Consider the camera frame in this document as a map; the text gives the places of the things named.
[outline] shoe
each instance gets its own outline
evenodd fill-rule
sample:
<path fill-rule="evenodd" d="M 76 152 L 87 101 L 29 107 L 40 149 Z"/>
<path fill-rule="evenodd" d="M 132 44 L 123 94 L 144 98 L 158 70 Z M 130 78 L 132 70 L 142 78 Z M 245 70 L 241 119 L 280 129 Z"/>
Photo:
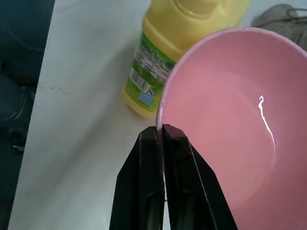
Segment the shoe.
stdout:
<path fill-rule="evenodd" d="M 269 8 L 251 26 L 274 31 L 307 51 L 307 18 L 299 17 L 296 8 L 289 4 Z"/>

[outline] barcode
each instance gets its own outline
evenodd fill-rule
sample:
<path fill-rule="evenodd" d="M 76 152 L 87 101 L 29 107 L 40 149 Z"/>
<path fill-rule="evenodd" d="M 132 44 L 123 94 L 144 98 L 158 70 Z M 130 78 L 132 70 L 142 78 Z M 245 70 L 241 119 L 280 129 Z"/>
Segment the barcode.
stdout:
<path fill-rule="evenodd" d="M 143 92 L 147 92 L 149 90 L 150 84 L 141 78 L 134 69 L 131 70 L 130 77 Z"/>

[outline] dark floor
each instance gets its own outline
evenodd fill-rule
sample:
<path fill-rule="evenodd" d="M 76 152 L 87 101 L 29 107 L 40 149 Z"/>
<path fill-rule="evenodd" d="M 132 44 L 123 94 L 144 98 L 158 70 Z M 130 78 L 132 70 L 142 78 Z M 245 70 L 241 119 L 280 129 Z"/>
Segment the dark floor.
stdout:
<path fill-rule="evenodd" d="M 0 129 L 0 230 L 8 227 L 23 159 L 22 152 L 11 148 L 9 138 L 9 132 Z"/>

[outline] bowl rim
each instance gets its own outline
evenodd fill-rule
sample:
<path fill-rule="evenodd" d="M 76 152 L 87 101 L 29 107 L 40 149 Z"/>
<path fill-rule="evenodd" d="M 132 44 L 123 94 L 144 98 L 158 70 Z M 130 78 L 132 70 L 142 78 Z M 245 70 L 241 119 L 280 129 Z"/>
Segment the bowl rim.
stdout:
<path fill-rule="evenodd" d="M 175 65 L 175 67 L 173 68 L 168 81 L 164 87 L 161 99 L 160 99 L 160 103 L 159 103 L 159 107 L 157 110 L 157 115 L 156 115 L 156 121 L 155 121 L 155 125 L 156 125 L 156 132 L 157 132 L 157 136 L 158 136 L 158 142 L 161 143 L 162 141 L 162 135 L 161 135 L 161 130 L 162 130 L 162 116 L 163 116 L 163 112 L 164 112 L 164 105 L 165 105 L 165 99 L 167 97 L 168 94 L 168 89 L 170 84 L 172 83 L 173 78 L 175 77 L 177 71 L 181 68 L 181 65 L 187 60 L 187 58 L 189 58 L 200 46 L 202 46 L 204 43 L 213 40 L 214 38 L 217 38 L 219 36 L 223 36 L 225 34 L 232 34 L 232 33 L 237 33 L 237 32 L 246 32 L 246 33 L 261 33 L 264 34 L 266 36 L 269 37 L 274 37 L 279 39 L 281 42 L 284 42 L 285 45 L 291 46 L 292 48 L 294 48 L 294 50 L 296 50 L 297 52 L 299 52 L 300 54 L 302 54 L 303 56 L 305 56 L 305 58 L 307 59 L 307 52 L 305 52 L 305 50 L 303 50 L 299 45 L 297 45 L 296 43 L 294 43 L 293 41 L 291 41 L 290 39 L 277 34 L 273 31 L 269 31 L 269 30 L 264 30 L 264 29 L 260 29 L 260 28 L 256 28 L 256 27 L 236 27 L 236 28 L 229 28 L 229 29 L 224 29 L 224 30 L 220 30 L 217 31 L 215 33 L 212 33 L 210 35 L 208 35 L 207 37 L 204 37 L 203 39 L 201 39 L 200 41 L 198 41 L 197 43 L 195 43 L 184 55 L 183 57 L 177 62 L 177 64 Z"/>

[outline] bottle label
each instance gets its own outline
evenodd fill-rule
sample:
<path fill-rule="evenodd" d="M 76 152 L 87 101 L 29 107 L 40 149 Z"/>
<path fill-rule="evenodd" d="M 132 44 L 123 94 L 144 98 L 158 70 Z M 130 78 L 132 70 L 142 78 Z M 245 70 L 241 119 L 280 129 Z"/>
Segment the bottle label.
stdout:
<path fill-rule="evenodd" d="M 142 34 L 125 91 L 139 106 L 154 112 L 175 61 L 159 51 Z"/>

